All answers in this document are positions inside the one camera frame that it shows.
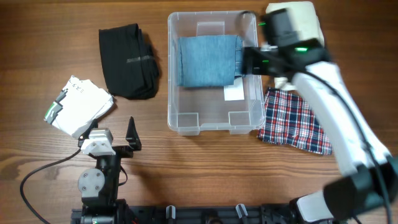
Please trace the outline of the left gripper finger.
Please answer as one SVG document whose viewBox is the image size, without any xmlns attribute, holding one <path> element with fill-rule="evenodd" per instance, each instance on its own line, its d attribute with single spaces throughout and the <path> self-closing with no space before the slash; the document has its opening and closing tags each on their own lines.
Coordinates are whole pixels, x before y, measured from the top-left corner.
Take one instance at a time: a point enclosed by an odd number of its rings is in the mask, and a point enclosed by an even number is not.
<svg viewBox="0 0 398 224">
<path fill-rule="evenodd" d="M 129 123 L 126 132 L 126 141 L 128 142 L 128 146 L 133 151 L 140 151 L 142 149 L 141 140 L 139 139 L 138 133 L 136 131 L 134 118 L 132 116 L 129 118 Z"/>
<path fill-rule="evenodd" d="M 88 136 L 91 133 L 92 129 L 95 129 L 98 127 L 98 120 L 94 119 L 91 124 L 88 126 L 88 129 L 78 138 L 78 140 L 84 140 L 84 139 L 88 139 Z"/>
</svg>

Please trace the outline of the white printed shirt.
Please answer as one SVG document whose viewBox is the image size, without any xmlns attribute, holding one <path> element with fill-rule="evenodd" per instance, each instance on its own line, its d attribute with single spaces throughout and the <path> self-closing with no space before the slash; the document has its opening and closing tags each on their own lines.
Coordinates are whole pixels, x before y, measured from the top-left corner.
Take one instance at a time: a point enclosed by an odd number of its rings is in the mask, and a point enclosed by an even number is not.
<svg viewBox="0 0 398 224">
<path fill-rule="evenodd" d="M 78 139 L 94 119 L 113 106 L 113 96 L 91 80 L 71 76 L 47 110 L 44 121 Z"/>
</svg>

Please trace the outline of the blue denim jeans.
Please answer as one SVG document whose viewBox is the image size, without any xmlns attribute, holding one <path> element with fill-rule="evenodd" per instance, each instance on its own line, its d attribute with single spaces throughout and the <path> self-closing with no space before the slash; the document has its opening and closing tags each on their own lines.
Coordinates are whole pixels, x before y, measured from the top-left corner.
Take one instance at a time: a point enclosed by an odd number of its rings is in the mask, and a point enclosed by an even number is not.
<svg viewBox="0 0 398 224">
<path fill-rule="evenodd" d="M 233 85 L 241 73 L 243 40 L 238 35 L 178 39 L 177 83 L 185 88 Z"/>
</svg>

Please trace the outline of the black garment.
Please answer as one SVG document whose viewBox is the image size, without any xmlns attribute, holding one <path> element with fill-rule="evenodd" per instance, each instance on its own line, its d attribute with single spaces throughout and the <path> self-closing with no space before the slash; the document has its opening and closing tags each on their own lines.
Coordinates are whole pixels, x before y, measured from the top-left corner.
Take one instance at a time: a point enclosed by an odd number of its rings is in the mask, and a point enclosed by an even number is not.
<svg viewBox="0 0 398 224">
<path fill-rule="evenodd" d="M 104 80 L 114 96 L 129 100 L 155 97 L 159 69 L 150 43 L 137 24 L 98 32 Z"/>
</svg>

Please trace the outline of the red plaid shirt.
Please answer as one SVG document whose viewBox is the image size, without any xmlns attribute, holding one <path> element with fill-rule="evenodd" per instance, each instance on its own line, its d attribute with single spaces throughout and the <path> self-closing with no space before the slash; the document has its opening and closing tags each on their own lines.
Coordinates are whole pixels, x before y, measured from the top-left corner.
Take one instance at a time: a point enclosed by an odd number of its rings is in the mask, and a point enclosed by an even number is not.
<svg viewBox="0 0 398 224">
<path fill-rule="evenodd" d="M 315 154 L 332 154 L 328 137 L 302 97 L 269 87 L 264 100 L 266 120 L 258 131 L 258 139 L 271 144 L 290 145 Z"/>
</svg>

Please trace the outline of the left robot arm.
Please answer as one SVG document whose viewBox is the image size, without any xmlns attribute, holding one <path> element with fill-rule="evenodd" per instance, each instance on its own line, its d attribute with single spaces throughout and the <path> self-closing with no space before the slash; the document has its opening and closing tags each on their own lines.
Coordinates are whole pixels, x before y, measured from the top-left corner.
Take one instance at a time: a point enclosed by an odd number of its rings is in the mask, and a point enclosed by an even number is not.
<svg viewBox="0 0 398 224">
<path fill-rule="evenodd" d="M 71 214 L 72 223 L 139 223 L 139 219 L 124 199 L 118 199 L 121 159 L 132 158 L 142 149 L 134 118 L 129 118 L 125 146 L 113 146 L 113 136 L 108 128 L 99 128 L 93 120 L 79 137 L 78 147 L 85 155 L 96 160 L 96 166 L 85 170 L 78 179 L 82 209 Z"/>
</svg>

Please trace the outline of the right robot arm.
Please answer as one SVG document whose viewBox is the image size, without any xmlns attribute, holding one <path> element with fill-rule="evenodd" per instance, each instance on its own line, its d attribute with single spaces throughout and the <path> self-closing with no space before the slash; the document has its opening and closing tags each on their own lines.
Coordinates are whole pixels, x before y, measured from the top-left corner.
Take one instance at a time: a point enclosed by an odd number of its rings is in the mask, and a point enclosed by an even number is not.
<svg viewBox="0 0 398 224">
<path fill-rule="evenodd" d="M 288 79 L 312 108 L 342 174 L 278 211 L 287 223 L 342 223 L 384 207 L 392 223 L 397 158 L 368 126 L 328 50 L 315 38 L 300 40 L 287 9 L 264 14 L 261 27 L 267 47 L 243 49 L 243 73 Z"/>
</svg>

